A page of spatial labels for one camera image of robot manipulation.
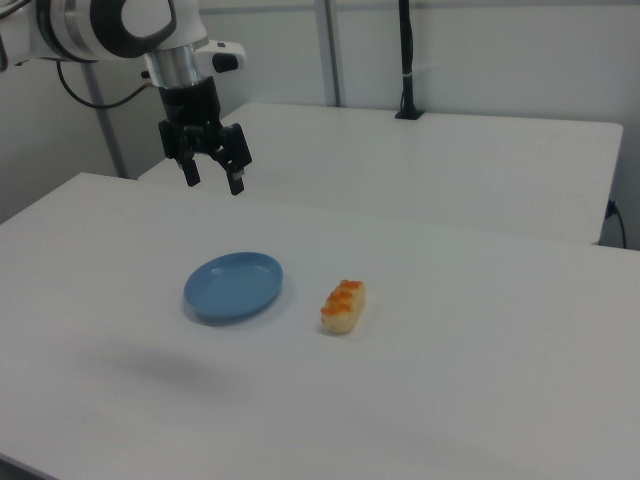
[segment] black pole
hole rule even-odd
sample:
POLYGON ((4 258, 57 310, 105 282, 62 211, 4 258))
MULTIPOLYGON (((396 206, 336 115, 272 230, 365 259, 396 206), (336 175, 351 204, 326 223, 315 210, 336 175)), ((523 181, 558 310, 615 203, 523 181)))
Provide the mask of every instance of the black pole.
POLYGON ((417 120, 424 113, 416 109, 413 103, 413 31, 409 0, 399 0, 400 10, 400 43, 402 48, 402 105, 396 118, 417 120))

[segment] food item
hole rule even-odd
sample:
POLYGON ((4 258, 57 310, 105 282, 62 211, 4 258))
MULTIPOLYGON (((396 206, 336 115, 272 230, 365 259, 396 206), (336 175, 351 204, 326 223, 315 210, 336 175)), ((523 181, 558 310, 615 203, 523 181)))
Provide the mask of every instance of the food item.
POLYGON ((321 310, 322 326, 331 333, 348 333, 364 308, 364 283, 342 280, 321 310))

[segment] power cord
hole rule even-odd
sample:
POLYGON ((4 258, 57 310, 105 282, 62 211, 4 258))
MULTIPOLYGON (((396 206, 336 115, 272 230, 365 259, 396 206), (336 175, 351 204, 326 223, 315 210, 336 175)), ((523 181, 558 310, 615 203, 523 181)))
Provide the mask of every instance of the power cord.
POLYGON ((604 219, 607 220, 611 218, 612 215, 615 215, 618 217, 618 222, 620 222, 620 230, 622 231, 622 246, 626 250, 627 249, 627 233, 624 229, 624 221, 622 220, 622 214, 620 213, 620 210, 618 209, 618 204, 615 202, 615 200, 609 200, 609 203, 607 203, 607 211, 604 214, 604 219))
POLYGON ((28 5, 29 3, 31 3, 31 0, 23 0, 22 2, 16 3, 13 7, 0 13, 0 20, 7 18, 9 15, 12 15, 13 13, 17 12, 18 10, 20 10, 25 5, 28 5))
POLYGON ((89 103, 86 100, 83 100, 82 98, 80 98, 78 95, 75 94, 75 92, 73 90, 71 90, 71 87, 69 86, 69 84, 67 83, 67 81, 64 78, 64 74, 62 73, 62 62, 61 61, 56 61, 56 66, 58 69, 58 77, 60 78, 60 83, 62 83, 62 86, 64 87, 64 89, 67 91, 67 93, 69 95, 71 95, 71 97, 78 103, 81 103, 82 105, 84 105, 85 107, 89 107, 89 108, 93 108, 95 110, 109 110, 111 108, 116 108, 119 107, 121 105, 124 105, 125 103, 129 102, 130 100, 132 100, 134 97, 138 96, 140 93, 142 93, 145 89, 151 87, 151 84, 144 84, 142 85, 140 88, 138 88, 135 92, 133 92, 131 95, 128 95, 127 97, 123 98, 122 100, 120 100, 119 102, 115 102, 115 103, 110 103, 107 105, 96 105, 95 103, 89 103))

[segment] blue plate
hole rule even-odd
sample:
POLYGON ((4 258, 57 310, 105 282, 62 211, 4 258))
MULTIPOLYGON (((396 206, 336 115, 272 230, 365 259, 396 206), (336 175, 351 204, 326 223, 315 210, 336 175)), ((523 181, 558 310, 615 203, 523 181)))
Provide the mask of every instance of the blue plate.
POLYGON ((184 298, 204 317, 228 319, 256 313, 282 287, 282 267, 262 253, 233 253, 205 263, 191 274, 184 298))

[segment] white wall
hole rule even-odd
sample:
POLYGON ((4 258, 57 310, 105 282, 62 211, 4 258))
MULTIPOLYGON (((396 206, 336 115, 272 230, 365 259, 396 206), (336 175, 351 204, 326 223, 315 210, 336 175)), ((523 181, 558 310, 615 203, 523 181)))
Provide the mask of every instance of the white wall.
MULTIPOLYGON (((640 249, 640 6, 414 8, 412 23, 419 107, 622 124, 612 196, 640 249)), ((397 2, 338 0, 337 31, 346 105, 398 109, 397 2)), ((620 244, 613 220, 603 240, 620 244)))
MULTIPOLYGON (((314 0, 202 0, 200 6, 211 39, 240 42, 247 51, 246 70, 216 78, 223 116, 248 101, 333 101, 333 91, 326 91, 314 0)), ((140 85, 144 62, 95 68, 105 101, 112 101, 140 85)), ((147 91, 109 116, 132 178, 164 158, 158 133, 164 110, 157 92, 147 91)))
MULTIPOLYGON (((88 98, 80 67, 66 67, 88 98)), ((0 74, 0 112, 0 223, 80 172, 114 174, 95 113, 66 94, 55 64, 0 74)))

